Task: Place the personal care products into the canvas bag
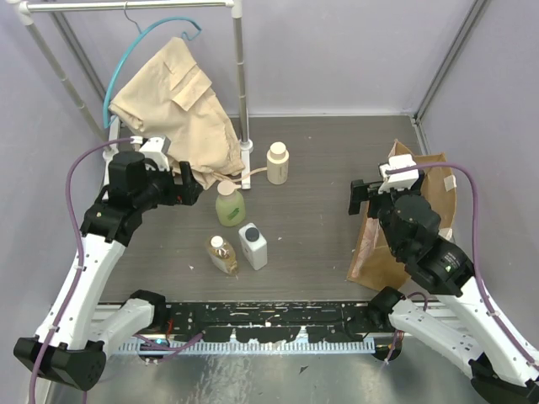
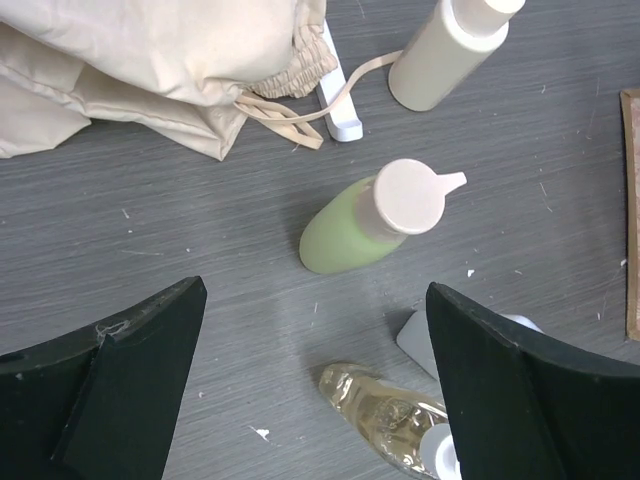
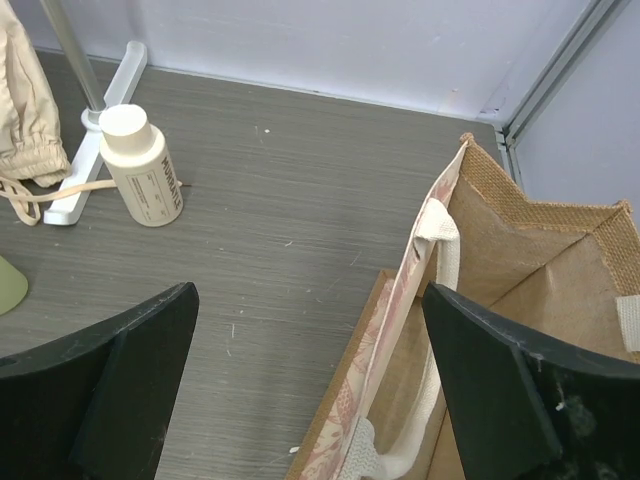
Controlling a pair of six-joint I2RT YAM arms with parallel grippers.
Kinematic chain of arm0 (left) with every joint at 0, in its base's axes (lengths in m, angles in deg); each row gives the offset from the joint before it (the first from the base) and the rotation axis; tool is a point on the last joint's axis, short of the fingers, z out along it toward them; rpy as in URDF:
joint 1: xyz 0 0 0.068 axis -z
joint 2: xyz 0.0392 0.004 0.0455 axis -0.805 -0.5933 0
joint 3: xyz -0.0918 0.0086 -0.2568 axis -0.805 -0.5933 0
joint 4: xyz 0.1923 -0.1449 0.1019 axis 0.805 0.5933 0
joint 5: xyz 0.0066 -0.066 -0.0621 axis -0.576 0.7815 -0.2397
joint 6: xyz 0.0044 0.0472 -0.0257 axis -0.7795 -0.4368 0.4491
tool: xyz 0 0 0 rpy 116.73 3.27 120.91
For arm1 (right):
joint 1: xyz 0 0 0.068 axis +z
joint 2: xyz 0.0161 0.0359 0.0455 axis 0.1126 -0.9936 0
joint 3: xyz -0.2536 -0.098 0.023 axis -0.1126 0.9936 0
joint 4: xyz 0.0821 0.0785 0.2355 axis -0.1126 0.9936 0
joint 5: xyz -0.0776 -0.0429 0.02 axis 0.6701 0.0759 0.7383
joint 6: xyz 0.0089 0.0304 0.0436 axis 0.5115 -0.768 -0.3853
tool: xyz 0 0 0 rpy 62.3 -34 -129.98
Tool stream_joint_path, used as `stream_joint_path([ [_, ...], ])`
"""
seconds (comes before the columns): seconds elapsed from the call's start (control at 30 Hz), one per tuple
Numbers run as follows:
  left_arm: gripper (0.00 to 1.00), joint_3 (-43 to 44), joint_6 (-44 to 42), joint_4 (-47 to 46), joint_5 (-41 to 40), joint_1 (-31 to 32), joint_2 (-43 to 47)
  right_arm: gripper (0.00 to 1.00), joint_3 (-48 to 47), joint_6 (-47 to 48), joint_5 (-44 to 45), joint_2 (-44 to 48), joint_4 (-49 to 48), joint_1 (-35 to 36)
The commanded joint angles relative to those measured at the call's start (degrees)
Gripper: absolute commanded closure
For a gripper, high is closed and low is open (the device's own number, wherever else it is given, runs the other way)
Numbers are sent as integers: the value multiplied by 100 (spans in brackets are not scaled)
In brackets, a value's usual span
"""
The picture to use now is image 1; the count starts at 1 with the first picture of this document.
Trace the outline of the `green lotion pump bottle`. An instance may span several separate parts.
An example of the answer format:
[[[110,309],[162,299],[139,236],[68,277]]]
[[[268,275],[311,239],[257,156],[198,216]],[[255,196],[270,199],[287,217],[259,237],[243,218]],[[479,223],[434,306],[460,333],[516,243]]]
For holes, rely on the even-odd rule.
[[[221,181],[217,185],[216,214],[226,227],[239,225],[246,216],[246,207],[240,187],[232,181]]]

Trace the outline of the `brown canvas bag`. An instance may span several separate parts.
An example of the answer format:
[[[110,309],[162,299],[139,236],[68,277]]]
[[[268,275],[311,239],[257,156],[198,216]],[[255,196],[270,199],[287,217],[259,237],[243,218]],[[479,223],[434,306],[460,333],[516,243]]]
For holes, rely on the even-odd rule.
[[[421,194],[439,214],[442,232],[450,236],[456,213],[456,180],[451,169],[448,167],[427,169],[421,185]],[[363,219],[347,280],[372,290],[382,290],[386,286],[401,288],[410,279],[410,275],[390,253],[378,222],[369,219],[367,215],[363,215]]]

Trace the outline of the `clear amber liquid bottle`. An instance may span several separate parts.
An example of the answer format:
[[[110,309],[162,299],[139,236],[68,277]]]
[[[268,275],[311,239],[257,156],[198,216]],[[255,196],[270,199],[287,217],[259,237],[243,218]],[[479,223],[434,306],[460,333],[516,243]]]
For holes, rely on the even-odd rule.
[[[208,252],[213,264],[224,274],[237,274],[237,257],[232,245],[221,236],[212,236],[206,243]]]

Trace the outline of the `beige cylindrical bottle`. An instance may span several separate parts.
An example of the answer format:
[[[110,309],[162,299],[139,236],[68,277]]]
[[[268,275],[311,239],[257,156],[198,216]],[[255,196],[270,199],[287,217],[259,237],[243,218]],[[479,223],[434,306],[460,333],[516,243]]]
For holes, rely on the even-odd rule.
[[[267,179],[274,185],[281,185],[288,177],[290,153],[286,145],[277,141],[271,144],[266,154]]]

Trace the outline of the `white bottle black cap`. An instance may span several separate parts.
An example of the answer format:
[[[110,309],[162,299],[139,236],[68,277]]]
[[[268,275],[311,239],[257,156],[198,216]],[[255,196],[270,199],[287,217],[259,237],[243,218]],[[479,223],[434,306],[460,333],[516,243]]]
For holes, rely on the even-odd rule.
[[[268,263],[268,244],[258,227],[248,223],[238,230],[242,251],[253,270],[260,270]]]

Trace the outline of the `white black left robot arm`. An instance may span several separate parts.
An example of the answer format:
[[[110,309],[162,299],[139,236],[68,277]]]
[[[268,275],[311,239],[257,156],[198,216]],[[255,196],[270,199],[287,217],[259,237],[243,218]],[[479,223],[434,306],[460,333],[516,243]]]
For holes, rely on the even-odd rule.
[[[159,333],[170,318],[164,296],[138,290],[99,326],[91,321],[113,268],[129,245],[145,212],[159,205],[193,205],[202,187],[187,162],[175,183],[162,151],[147,146],[120,151],[108,166],[109,182],[75,227],[77,252],[64,285],[34,336],[19,338],[14,357],[42,378],[89,391],[107,359],[141,330]]]

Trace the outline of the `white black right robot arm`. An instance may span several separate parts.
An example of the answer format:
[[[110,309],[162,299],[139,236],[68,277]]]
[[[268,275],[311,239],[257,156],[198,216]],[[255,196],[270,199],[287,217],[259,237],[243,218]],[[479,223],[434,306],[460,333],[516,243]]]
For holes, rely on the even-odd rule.
[[[440,216],[420,192],[380,192],[381,183],[355,180],[349,213],[363,202],[378,220],[396,261],[412,281],[450,309],[465,327],[460,332],[421,311],[396,289],[384,287],[368,305],[371,325],[381,332],[395,328],[415,336],[450,362],[489,403],[536,403],[538,371],[496,324],[502,316],[477,285],[472,260],[439,233]]]

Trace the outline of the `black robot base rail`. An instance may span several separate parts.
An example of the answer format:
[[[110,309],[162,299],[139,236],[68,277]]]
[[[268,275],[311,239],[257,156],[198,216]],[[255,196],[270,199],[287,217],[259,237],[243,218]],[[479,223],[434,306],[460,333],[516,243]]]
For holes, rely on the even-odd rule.
[[[356,301],[182,302],[168,304],[163,319],[139,333],[169,334],[178,342],[201,334],[207,343],[290,343],[301,331],[309,343],[347,343],[394,328]]]

